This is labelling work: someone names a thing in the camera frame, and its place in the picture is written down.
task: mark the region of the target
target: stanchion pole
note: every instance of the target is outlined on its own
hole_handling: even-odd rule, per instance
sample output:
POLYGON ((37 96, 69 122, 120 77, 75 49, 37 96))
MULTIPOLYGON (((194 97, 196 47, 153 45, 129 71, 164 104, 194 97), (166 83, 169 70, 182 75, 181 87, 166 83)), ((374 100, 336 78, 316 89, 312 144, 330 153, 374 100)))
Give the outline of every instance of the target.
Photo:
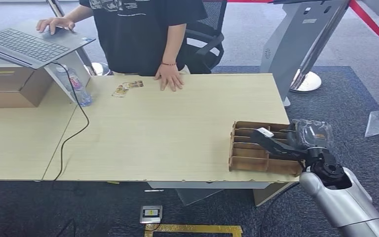
POLYGON ((322 33, 312 46, 311 50, 307 54, 303 65, 298 70, 296 76, 294 77, 293 83, 291 84, 290 91, 306 93, 318 89, 321 84, 321 78, 311 72, 311 68, 316 63, 317 58, 322 53, 329 39, 331 38, 333 32, 338 27, 339 22, 348 10, 350 0, 345 0, 344 4, 341 5, 332 19, 328 22, 326 27, 323 29, 322 33))

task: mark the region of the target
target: red stanchion rope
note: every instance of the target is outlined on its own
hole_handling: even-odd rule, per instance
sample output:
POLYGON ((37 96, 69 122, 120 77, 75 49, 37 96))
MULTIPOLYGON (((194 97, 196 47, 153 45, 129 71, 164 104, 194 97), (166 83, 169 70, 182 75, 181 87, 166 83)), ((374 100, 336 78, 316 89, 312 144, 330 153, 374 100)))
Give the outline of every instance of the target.
MULTIPOLYGON (((228 2, 257 2, 257 3, 267 3, 271 0, 228 0, 228 2)), ((371 19, 371 17, 362 9, 362 7, 357 3, 356 0, 351 0, 349 6, 351 9, 367 24, 378 36, 379 36, 379 26, 377 23, 371 19)))

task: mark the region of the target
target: desk leg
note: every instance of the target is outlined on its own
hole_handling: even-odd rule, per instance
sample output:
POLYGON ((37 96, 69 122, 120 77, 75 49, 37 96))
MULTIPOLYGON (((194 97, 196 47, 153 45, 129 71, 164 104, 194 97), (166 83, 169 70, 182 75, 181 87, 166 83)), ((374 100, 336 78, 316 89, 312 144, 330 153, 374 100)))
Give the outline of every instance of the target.
POLYGON ((291 184, 292 183, 272 183, 264 189, 253 189, 254 198, 255 198, 255 206, 260 206, 264 204, 266 201, 273 198, 275 195, 284 191, 291 184))

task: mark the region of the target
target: stanchion base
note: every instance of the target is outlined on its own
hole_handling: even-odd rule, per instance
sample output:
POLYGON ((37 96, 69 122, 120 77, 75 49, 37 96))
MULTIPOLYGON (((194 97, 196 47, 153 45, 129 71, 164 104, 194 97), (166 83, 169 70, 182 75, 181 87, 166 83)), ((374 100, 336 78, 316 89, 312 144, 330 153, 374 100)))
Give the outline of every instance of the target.
MULTIPOLYGON (((299 73, 300 73, 300 70, 297 70, 297 73, 294 79, 297 78, 299 73)), ((316 73, 309 72, 306 75, 300 87, 298 89, 290 88, 290 91, 297 92, 297 93, 307 93, 307 92, 318 89, 321 85, 322 85, 322 79, 320 79, 320 77, 316 73)))
POLYGON ((92 67, 95 69, 98 76, 108 76, 111 74, 111 70, 105 63, 92 63, 92 67))

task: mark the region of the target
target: laptop keyboard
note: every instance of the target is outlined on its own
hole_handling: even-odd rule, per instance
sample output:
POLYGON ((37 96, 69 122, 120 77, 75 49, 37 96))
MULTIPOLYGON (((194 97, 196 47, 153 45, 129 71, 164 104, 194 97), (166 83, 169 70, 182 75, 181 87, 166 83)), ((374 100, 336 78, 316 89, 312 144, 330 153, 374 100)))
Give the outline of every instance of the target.
POLYGON ((69 50, 64 46, 44 41, 14 29, 0 32, 0 45, 42 62, 47 62, 69 50))

